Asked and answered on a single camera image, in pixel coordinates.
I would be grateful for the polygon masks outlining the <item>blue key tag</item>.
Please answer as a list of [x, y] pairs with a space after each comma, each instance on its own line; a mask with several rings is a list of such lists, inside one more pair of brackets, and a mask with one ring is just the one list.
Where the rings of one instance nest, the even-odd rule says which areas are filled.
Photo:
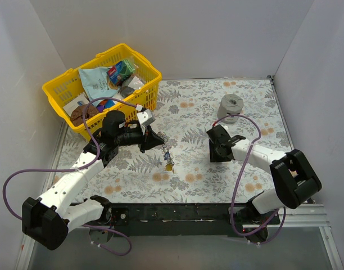
[[164, 160], [167, 160], [170, 158], [170, 153], [167, 151], [165, 154], [164, 154]]

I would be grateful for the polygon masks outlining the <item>yellow key tag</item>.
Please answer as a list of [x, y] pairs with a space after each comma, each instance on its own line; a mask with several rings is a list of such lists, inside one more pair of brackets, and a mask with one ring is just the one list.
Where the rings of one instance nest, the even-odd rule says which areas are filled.
[[173, 166], [170, 165], [170, 164], [166, 165], [166, 170], [167, 170], [168, 172], [172, 171], [172, 170], [173, 170]]

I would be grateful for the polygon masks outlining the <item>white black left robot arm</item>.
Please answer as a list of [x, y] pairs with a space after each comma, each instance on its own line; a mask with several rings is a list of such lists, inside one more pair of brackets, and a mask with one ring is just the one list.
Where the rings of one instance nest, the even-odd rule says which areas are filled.
[[74, 229], [89, 223], [109, 224], [112, 203], [98, 195], [83, 203], [72, 202], [83, 187], [110, 163], [120, 146], [137, 145], [140, 152], [163, 145], [151, 124], [155, 118], [149, 109], [137, 113], [137, 119], [126, 122], [123, 112], [106, 114], [102, 127], [93, 133], [71, 172], [37, 199], [27, 198], [22, 205], [22, 231], [49, 250], [57, 249]]

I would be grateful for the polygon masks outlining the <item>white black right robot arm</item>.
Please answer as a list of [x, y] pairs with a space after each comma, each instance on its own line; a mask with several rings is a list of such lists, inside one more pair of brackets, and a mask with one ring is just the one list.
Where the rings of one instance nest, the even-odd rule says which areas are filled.
[[246, 206], [234, 214], [235, 218], [257, 224], [266, 218], [267, 213], [282, 207], [295, 209], [322, 189], [321, 181], [300, 150], [283, 152], [252, 146], [244, 136], [230, 136], [221, 125], [208, 130], [207, 135], [212, 163], [248, 158], [250, 165], [272, 177], [274, 187], [249, 199]]

